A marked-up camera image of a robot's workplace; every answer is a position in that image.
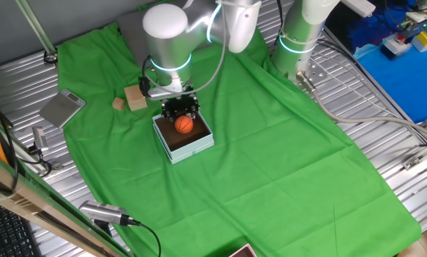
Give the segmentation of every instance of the wooden block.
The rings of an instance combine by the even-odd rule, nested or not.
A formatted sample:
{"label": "wooden block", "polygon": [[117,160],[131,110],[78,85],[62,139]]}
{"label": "wooden block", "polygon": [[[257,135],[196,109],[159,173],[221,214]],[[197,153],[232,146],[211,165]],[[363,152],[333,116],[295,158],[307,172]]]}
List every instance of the wooden block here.
{"label": "wooden block", "polygon": [[126,100],[128,101],[131,111],[139,110],[147,107],[147,101],[141,93],[139,85],[129,86],[125,88]]}
{"label": "wooden block", "polygon": [[123,111],[123,108],[125,107],[125,101],[116,97],[112,103],[112,107],[116,110]]}

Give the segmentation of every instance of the small basketball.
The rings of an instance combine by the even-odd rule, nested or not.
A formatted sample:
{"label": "small basketball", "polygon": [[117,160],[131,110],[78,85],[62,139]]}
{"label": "small basketball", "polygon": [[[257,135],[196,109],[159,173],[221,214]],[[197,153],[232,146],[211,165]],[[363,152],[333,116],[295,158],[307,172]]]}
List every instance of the small basketball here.
{"label": "small basketball", "polygon": [[193,129],[193,121],[185,115],[178,117],[174,125],[179,133],[190,133]]}

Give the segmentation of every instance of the wall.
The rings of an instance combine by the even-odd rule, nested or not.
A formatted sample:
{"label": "wall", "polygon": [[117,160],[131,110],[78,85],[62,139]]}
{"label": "wall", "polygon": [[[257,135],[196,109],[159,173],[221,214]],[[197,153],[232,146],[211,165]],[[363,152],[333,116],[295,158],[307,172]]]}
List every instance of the wall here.
{"label": "wall", "polygon": [[[29,0],[55,45],[110,24],[149,2],[152,0]],[[41,43],[16,2],[0,0],[0,64],[41,50]]]}

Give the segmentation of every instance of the green cloth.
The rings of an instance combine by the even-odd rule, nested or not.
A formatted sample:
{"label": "green cloth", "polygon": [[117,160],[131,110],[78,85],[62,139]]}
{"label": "green cloth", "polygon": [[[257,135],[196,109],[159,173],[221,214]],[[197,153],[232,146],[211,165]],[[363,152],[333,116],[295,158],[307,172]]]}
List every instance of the green cloth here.
{"label": "green cloth", "polygon": [[[193,83],[221,47],[195,51]],[[59,87],[86,101],[64,129],[100,202],[158,234],[163,256],[392,256],[421,228],[357,145],[272,66],[260,33],[198,92],[215,146],[171,165],[152,126],[159,101],[112,109],[140,68],[112,24],[59,47]],[[155,256],[144,228],[116,227],[137,256]]]}

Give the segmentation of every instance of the keyboard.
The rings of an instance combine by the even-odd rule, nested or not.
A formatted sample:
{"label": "keyboard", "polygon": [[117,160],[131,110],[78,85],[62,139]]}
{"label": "keyboard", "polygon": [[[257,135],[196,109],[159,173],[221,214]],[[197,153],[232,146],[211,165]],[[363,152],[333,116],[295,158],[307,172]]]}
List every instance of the keyboard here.
{"label": "keyboard", "polygon": [[39,257],[28,221],[0,206],[0,257]]}

